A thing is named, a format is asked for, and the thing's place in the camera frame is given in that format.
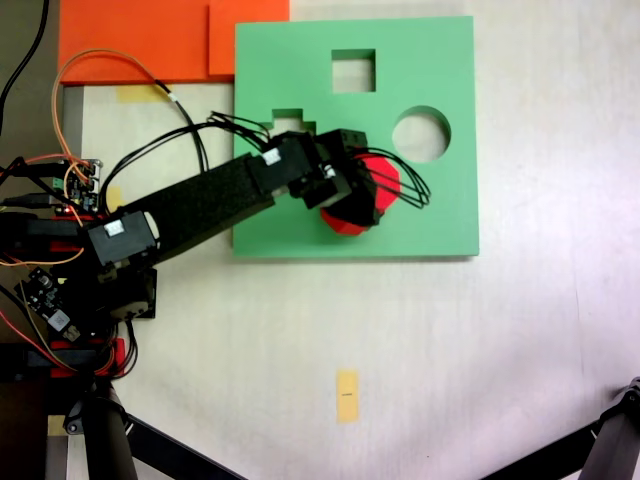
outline orange foam board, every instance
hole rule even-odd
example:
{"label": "orange foam board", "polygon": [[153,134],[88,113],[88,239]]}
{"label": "orange foam board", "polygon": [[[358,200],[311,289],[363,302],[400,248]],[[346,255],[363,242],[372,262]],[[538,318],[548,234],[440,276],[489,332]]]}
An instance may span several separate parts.
{"label": "orange foam board", "polygon": [[[164,82],[233,81],[235,24],[288,18],[289,0],[60,0],[58,67],[81,50],[112,48]],[[111,55],[80,60],[62,78],[66,85],[148,82]]]}
{"label": "orange foam board", "polygon": [[209,75],[215,81],[233,81],[236,24],[288,22],[289,0],[210,1]]}

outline yellow tape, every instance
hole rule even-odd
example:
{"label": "yellow tape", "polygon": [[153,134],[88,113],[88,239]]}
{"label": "yellow tape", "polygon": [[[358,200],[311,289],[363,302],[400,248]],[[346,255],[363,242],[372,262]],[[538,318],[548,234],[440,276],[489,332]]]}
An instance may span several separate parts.
{"label": "yellow tape", "polygon": [[118,103],[156,103],[168,102],[167,94],[158,85],[118,85],[116,87]]}
{"label": "yellow tape", "polygon": [[67,431],[63,427],[64,415],[49,415],[48,420],[48,435],[50,437],[62,437],[67,435]]}
{"label": "yellow tape", "polygon": [[338,423],[358,420],[358,372],[338,370],[336,377],[338,394]]}
{"label": "yellow tape", "polygon": [[107,207],[110,212],[115,212],[119,207],[124,206],[122,200],[122,190],[120,187],[109,187],[107,189]]}

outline green foam board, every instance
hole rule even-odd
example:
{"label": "green foam board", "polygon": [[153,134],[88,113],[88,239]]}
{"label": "green foam board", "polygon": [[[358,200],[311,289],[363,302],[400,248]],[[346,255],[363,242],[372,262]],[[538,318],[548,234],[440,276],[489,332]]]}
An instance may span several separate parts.
{"label": "green foam board", "polygon": [[[241,24],[236,37],[236,115],[270,124],[278,113],[301,109],[317,133],[364,131],[370,146],[395,153],[392,132],[407,112],[434,113],[450,129],[443,156],[412,163],[432,191],[423,210],[396,201],[379,226],[348,237],[331,230],[319,211],[283,195],[234,228],[236,256],[478,254],[471,17]],[[375,55],[375,91],[334,93],[332,59],[363,52]],[[236,155],[249,151],[236,140]]]}

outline red base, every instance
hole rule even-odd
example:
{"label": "red base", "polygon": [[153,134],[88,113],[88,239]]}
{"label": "red base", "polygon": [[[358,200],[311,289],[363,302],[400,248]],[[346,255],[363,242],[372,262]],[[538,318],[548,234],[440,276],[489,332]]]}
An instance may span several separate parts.
{"label": "red base", "polygon": [[[100,339],[94,339],[91,340],[89,343],[96,343],[96,344],[101,344],[103,342],[103,340]],[[55,340],[53,342],[51,342],[51,350],[55,351],[56,350],[66,350],[66,349],[70,349],[70,348],[74,348],[73,343],[67,342],[66,340]],[[125,359],[125,348],[124,348],[124,339],[122,338],[116,338],[115,342],[113,342],[113,348],[114,348],[114,352],[115,352],[115,358],[113,360],[113,363],[111,364],[111,367],[109,368],[108,371],[104,372],[104,373],[100,373],[98,374],[98,376],[104,376],[104,375],[109,375],[111,373],[117,372],[120,367],[124,364],[124,359]],[[51,378],[67,378],[67,377],[73,377],[75,375],[75,372],[70,372],[69,370],[65,370],[64,368],[52,368],[51,369]]]}
{"label": "red base", "polygon": [[[372,173],[373,180],[379,184],[383,185],[387,188],[400,191],[400,174],[395,169],[395,167],[384,157],[378,157],[375,155],[367,155],[362,157],[364,162],[367,164],[370,170],[376,171],[385,175],[384,177],[381,175],[377,175]],[[387,211],[387,209],[396,201],[398,196],[394,193],[389,192],[388,190],[384,190],[378,187],[376,191],[376,209],[383,214]],[[361,227],[359,225],[354,225],[353,223],[345,222],[344,220],[340,220],[338,218],[332,217],[329,215],[325,209],[320,211],[322,218],[327,225],[329,225],[336,233],[340,235],[360,235],[367,230],[366,227]]]}

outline square hole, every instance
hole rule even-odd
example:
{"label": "square hole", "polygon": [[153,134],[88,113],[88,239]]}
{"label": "square hole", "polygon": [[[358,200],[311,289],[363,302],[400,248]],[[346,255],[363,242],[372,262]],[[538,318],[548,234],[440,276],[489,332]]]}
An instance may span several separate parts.
{"label": "square hole", "polygon": [[376,91],[376,51],[332,50],[333,93]]}

